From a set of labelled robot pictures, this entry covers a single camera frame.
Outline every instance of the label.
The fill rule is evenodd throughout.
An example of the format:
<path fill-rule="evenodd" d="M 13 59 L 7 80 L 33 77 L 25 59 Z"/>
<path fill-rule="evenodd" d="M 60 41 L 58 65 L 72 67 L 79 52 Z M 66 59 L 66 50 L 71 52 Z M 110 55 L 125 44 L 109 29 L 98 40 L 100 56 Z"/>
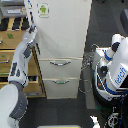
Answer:
<path fill-rule="evenodd" d="M 6 56 L 5 55 L 1 55 L 2 58 L 5 58 Z"/>
<path fill-rule="evenodd" d="M 20 9 L 7 10 L 8 14 L 21 14 Z"/>
<path fill-rule="evenodd" d="M 26 8 L 25 8 L 25 7 L 22 7 L 22 8 L 21 8 L 21 14 L 22 14 L 22 15 L 27 15 L 27 13 L 26 13 Z"/>
<path fill-rule="evenodd" d="M 9 39 L 13 39 L 13 34 L 7 34 Z"/>
<path fill-rule="evenodd" d="M 46 3 L 37 4 L 39 17 L 49 17 L 49 5 Z"/>
<path fill-rule="evenodd" d="M 120 65 L 116 72 L 116 75 L 114 75 L 114 83 L 116 84 L 117 87 L 121 86 L 127 74 L 128 74 L 127 70 L 122 65 Z"/>

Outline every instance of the robot body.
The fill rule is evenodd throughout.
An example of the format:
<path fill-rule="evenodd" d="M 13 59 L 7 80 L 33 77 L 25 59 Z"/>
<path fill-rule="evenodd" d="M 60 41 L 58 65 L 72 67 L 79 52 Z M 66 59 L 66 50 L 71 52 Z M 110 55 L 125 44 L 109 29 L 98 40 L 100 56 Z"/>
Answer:
<path fill-rule="evenodd" d="M 28 85 L 28 63 L 32 56 L 30 48 L 35 45 L 37 30 L 26 30 L 17 46 L 8 76 L 8 85 L 0 90 L 0 128 L 19 128 L 19 121 L 27 109 L 23 88 Z"/>
<path fill-rule="evenodd" d="M 114 105 L 128 90 L 124 85 L 128 75 L 128 38 L 115 34 L 112 46 L 97 48 L 95 54 L 92 65 L 95 71 L 94 92 L 103 102 Z"/>

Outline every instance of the white cabinet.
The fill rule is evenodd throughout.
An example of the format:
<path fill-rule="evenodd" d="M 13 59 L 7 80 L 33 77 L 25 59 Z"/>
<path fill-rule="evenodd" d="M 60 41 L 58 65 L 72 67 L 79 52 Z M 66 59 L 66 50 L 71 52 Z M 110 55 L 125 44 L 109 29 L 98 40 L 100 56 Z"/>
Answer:
<path fill-rule="evenodd" d="M 37 56 L 47 98 L 76 98 L 92 0 L 24 2 L 30 24 L 31 11 L 38 29 Z"/>
<path fill-rule="evenodd" d="M 78 78 L 82 59 L 59 59 L 59 60 L 39 60 L 41 72 L 44 79 L 47 78 Z"/>

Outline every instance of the black panel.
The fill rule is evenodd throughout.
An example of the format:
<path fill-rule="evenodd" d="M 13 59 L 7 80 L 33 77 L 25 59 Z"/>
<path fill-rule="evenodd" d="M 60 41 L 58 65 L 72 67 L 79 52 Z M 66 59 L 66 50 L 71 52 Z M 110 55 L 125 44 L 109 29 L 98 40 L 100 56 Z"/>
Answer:
<path fill-rule="evenodd" d="M 30 56 L 30 54 L 31 54 L 31 50 L 29 47 L 27 47 L 26 50 L 24 51 L 24 55 L 26 58 L 28 58 Z"/>
<path fill-rule="evenodd" d="M 125 78 L 124 82 L 120 86 L 120 88 L 128 88 L 128 76 Z"/>
<path fill-rule="evenodd" d="M 7 30 L 8 21 L 9 21 L 9 18 L 4 18 L 4 19 L 1 20 L 0 31 L 6 31 Z"/>
<path fill-rule="evenodd" d="M 21 22 L 21 17 L 15 18 L 12 26 L 12 30 L 19 30 L 20 22 Z"/>
<path fill-rule="evenodd" d="M 116 52 L 119 45 L 120 45 L 119 42 L 114 43 L 114 44 L 112 45 L 112 50 L 113 50 L 114 52 Z"/>
<path fill-rule="evenodd" d="M 17 104 L 10 114 L 10 117 L 20 120 L 27 109 L 27 98 L 22 91 L 18 91 L 18 101 Z"/>
<path fill-rule="evenodd" d="M 28 29 L 28 28 L 29 28 L 28 19 L 27 19 L 26 17 L 24 17 L 21 30 L 26 30 L 26 29 Z"/>
<path fill-rule="evenodd" d="M 16 76 L 19 77 L 20 76 L 20 70 L 17 70 Z"/>
<path fill-rule="evenodd" d="M 15 75 L 16 66 L 17 66 L 17 63 L 13 63 L 12 71 L 11 71 L 11 76 L 14 76 Z"/>
<path fill-rule="evenodd" d="M 97 66 L 97 73 L 98 73 L 98 76 L 97 76 L 97 87 L 100 90 L 104 90 L 104 88 L 103 88 L 104 85 L 102 83 L 104 83 L 107 71 L 108 71 L 107 69 L 105 71 L 102 71 L 100 66 L 99 65 Z"/>
<path fill-rule="evenodd" d="M 128 34 L 128 9 L 124 9 L 120 14 L 120 21 L 124 31 Z"/>

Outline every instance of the cabinet door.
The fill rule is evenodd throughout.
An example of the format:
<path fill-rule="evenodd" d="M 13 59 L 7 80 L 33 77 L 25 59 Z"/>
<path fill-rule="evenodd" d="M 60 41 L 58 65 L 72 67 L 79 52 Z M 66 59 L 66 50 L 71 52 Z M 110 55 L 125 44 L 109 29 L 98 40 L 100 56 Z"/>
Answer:
<path fill-rule="evenodd" d="M 23 92 L 26 93 L 27 96 L 41 96 L 42 95 L 42 88 L 39 82 L 39 77 L 35 76 L 36 79 L 29 81 L 28 86 L 23 89 Z M 8 82 L 1 82 L 0 81 L 0 89 L 7 85 Z"/>
<path fill-rule="evenodd" d="M 0 50 L 0 66 L 11 66 L 14 50 Z"/>
<path fill-rule="evenodd" d="M 42 73 L 42 78 L 73 78 L 80 77 L 82 59 L 76 60 L 47 60 L 40 61 L 39 65 Z"/>
<path fill-rule="evenodd" d="M 11 66 L 0 66 L 0 77 L 1 76 L 8 76 L 10 72 Z M 39 75 L 37 66 L 28 66 L 28 76 L 35 76 Z"/>
<path fill-rule="evenodd" d="M 24 0 L 31 23 L 28 1 Z M 41 0 L 49 7 L 49 16 L 39 16 L 40 0 L 31 0 L 34 23 L 40 34 L 41 55 L 39 58 L 83 56 L 92 0 Z"/>

